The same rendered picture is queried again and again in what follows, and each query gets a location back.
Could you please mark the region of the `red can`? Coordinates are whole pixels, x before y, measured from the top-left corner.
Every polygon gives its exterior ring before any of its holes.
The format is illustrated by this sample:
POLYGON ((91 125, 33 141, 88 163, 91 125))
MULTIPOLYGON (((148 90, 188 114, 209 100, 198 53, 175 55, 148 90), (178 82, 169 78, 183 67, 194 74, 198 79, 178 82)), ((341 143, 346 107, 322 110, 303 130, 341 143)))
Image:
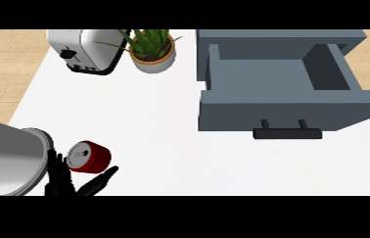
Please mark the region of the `red can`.
POLYGON ((76 172, 101 173, 111 164, 111 150, 85 140, 73 146, 67 155, 67 164, 76 172))

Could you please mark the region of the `green plant in white pot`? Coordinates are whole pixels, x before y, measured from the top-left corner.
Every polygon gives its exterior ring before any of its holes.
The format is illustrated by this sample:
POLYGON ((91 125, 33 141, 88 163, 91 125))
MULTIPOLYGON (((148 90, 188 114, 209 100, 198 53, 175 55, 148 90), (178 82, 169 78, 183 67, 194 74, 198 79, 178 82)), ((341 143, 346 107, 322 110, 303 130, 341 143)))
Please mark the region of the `green plant in white pot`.
POLYGON ((127 47, 113 43, 110 46, 124 50, 132 57, 135 66, 147 73, 161 73, 173 65, 178 57, 176 41, 167 29, 135 29, 135 37, 120 29, 127 47))

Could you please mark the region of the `grey drawer front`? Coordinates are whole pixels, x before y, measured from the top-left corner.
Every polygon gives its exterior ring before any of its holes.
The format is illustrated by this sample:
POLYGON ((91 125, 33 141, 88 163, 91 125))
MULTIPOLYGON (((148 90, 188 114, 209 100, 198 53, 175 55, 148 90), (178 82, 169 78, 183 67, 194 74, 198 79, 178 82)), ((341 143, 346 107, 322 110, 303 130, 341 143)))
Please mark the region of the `grey drawer front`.
POLYGON ((370 91, 312 90, 309 92, 201 92, 198 130, 253 131, 269 121, 272 128, 338 131, 370 119, 370 91))

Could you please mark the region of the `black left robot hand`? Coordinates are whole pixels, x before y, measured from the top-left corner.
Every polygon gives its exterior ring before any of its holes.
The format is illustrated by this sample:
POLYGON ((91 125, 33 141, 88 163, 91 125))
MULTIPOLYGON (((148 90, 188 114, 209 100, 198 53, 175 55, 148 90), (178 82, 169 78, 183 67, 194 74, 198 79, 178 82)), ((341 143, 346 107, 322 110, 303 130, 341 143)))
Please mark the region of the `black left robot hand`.
POLYGON ((54 149, 48 151, 48 177, 45 185, 46 196, 95 196, 108 186, 111 177, 119 171, 119 166, 111 167, 99 174, 80 189, 76 189, 67 159, 54 149))

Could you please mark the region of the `silver toaster with black base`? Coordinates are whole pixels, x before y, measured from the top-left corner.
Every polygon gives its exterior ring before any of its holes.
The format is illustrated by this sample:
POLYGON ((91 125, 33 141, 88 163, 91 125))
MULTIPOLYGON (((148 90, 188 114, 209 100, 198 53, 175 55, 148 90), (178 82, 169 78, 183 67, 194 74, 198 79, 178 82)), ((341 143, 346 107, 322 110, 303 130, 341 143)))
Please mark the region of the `silver toaster with black base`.
POLYGON ((117 29, 49 29, 46 40, 70 70, 113 73, 127 44, 117 29))

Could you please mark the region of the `grey open drawer box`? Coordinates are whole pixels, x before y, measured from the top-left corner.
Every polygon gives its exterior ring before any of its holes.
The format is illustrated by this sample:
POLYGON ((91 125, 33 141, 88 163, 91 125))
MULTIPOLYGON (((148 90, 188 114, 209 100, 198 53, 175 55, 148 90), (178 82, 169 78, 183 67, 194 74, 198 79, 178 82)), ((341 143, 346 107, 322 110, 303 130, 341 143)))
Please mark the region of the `grey open drawer box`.
POLYGON ((209 46, 207 89, 248 93, 362 91, 337 44, 304 48, 256 49, 247 56, 225 56, 219 44, 209 46))

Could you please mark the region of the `grey cabinet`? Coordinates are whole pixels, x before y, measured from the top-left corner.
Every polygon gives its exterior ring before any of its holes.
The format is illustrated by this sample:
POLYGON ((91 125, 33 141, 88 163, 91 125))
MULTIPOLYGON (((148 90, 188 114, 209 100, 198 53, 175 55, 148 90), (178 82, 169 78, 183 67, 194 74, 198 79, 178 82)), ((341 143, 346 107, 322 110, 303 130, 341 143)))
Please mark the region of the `grey cabinet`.
POLYGON ((198 29, 197 80, 207 79, 209 47, 223 60, 303 60, 318 44, 334 44, 347 55, 368 35, 362 29, 198 29))

